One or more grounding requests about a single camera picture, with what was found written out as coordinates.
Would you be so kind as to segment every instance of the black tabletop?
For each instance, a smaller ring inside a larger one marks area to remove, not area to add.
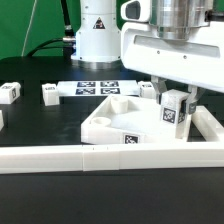
[[[21,97],[0,105],[5,127],[1,146],[81,144],[81,123],[105,96],[60,97],[60,105],[46,107],[41,85],[58,81],[149,80],[149,76],[122,66],[87,70],[72,66],[62,57],[9,58],[0,62],[0,84],[17,81]]]
[[[80,124],[104,97],[66,97],[45,107],[43,83],[150,80],[122,66],[78,69],[60,57],[4,59],[0,77],[22,86],[16,102],[0,105],[0,146],[80,144]],[[211,92],[201,99],[221,121],[222,99]],[[0,223],[223,224],[223,174],[223,168],[187,168],[0,175]]]

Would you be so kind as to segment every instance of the white plastic tray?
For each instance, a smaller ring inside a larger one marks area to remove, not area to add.
[[[154,99],[110,95],[82,123],[81,141],[90,144],[186,142],[191,116],[181,128],[161,122],[161,106]],[[182,131],[181,138],[176,138]]]

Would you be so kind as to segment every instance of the green background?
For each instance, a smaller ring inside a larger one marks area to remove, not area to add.
[[[117,0],[117,24],[121,28],[121,4]],[[74,31],[80,27],[80,1],[67,0]],[[0,0],[0,59],[21,56],[29,26],[34,0]],[[224,11],[224,1],[216,0],[214,8]],[[64,21],[60,0],[38,0],[33,23],[27,40],[25,54],[37,45],[64,35]],[[36,55],[62,55],[61,50],[39,51]]]

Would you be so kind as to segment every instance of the marker sticker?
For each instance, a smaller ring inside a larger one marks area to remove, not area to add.
[[[95,94],[95,89],[77,89],[76,90],[76,95],[94,95]]]
[[[78,87],[95,87],[96,86],[96,82],[78,82]]]
[[[118,81],[103,81],[100,82],[101,87],[118,87]]]
[[[138,144],[139,143],[139,136],[137,135],[124,135],[124,144]]]
[[[102,88],[101,94],[120,94],[119,88]]]

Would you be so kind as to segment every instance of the white plastic block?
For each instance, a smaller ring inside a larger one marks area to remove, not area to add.
[[[206,141],[224,142],[223,126],[204,106],[197,106],[192,121]]]
[[[181,112],[181,104],[189,93],[169,90],[162,94],[161,100],[161,130],[167,136],[183,138],[186,119],[189,115]]]
[[[59,105],[59,94],[55,84],[42,85],[45,106]]]
[[[156,91],[151,82],[138,82],[140,87],[140,97],[148,99],[156,99]]]
[[[18,82],[5,83],[0,87],[0,104],[11,104],[20,96],[20,84]]]
[[[4,121],[3,121],[2,111],[0,110],[0,131],[2,130],[3,126],[4,126]]]

